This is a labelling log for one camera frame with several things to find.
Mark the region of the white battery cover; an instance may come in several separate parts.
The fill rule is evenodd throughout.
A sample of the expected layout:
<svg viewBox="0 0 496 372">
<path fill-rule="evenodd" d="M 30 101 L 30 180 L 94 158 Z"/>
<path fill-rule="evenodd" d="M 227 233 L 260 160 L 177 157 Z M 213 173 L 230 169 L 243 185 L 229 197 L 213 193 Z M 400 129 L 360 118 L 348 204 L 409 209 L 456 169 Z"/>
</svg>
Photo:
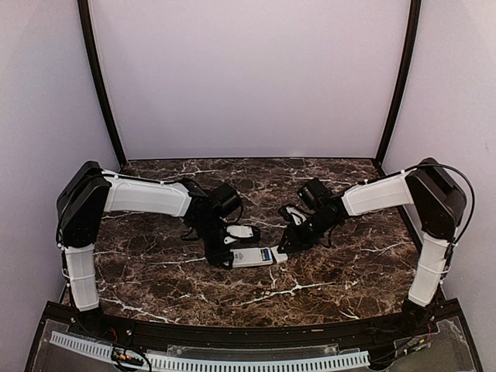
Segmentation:
<svg viewBox="0 0 496 372">
<path fill-rule="evenodd" d="M 277 246 L 271 247 L 270 251 L 275 263 L 280 264 L 288 261 L 288 255 L 286 253 L 279 253 Z"/>
</svg>

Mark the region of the white remote control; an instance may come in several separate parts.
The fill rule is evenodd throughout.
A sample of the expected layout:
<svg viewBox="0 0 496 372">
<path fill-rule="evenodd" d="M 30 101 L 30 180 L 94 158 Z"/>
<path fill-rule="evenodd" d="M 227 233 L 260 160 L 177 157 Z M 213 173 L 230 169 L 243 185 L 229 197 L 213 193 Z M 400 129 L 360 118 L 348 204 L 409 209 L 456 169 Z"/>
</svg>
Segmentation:
<svg viewBox="0 0 496 372">
<path fill-rule="evenodd" d="M 232 250 L 234 254 L 233 268 L 241 268 L 241 267 L 260 267 L 271 265 L 274 260 L 272 257 L 271 261 L 264 261 L 261 253 L 262 249 L 260 247 L 251 247 L 251 248 L 243 248 L 243 249 L 235 249 Z"/>
</svg>

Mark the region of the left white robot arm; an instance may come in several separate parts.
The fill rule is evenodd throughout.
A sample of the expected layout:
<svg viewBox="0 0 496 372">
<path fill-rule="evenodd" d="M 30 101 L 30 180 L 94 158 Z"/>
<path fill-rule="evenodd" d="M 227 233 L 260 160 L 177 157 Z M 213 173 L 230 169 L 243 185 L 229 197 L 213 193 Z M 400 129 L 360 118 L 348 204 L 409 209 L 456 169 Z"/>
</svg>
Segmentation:
<svg viewBox="0 0 496 372">
<path fill-rule="evenodd" d="M 215 267 L 233 267 L 234 254 L 225 242 L 225 217 L 241 201 L 229 184 L 212 190 L 195 181 L 155 181 L 116 174 L 95 161 L 84 163 L 57 199 L 57 245 L 63 251 L 78 323 L 93 338 L 109 332 L 109 320 L 99 306 L 94 248 L 102 216 L 109 212 L 145 212 L 180 218 L 204 244 L 205 257 Z"/>
</svg>

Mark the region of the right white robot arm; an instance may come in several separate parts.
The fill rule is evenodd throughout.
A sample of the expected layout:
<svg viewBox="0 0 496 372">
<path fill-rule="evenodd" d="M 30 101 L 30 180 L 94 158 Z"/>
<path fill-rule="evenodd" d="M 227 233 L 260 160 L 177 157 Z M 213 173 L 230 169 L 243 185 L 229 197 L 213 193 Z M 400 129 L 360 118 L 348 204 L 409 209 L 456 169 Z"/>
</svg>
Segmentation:
<svg viewBox="0 0 496 372">
<path fill-rule="evenodd" d="M 454 167 L 429 157 L 338 194 L 312 178 L 298 189 L 306 211 L 294 205 L 284 205 L 279 210 L 288 225 L 277 251 L 283 254 L 307 250 L 347 219 L 412 205 L 421 223 L 422 248 L 408 301 L 426 308 L 449 272 L 453 251 L 474 215 L 475 194 L 464 192 L 451 177 L 454 171 Z"/>
</svg>

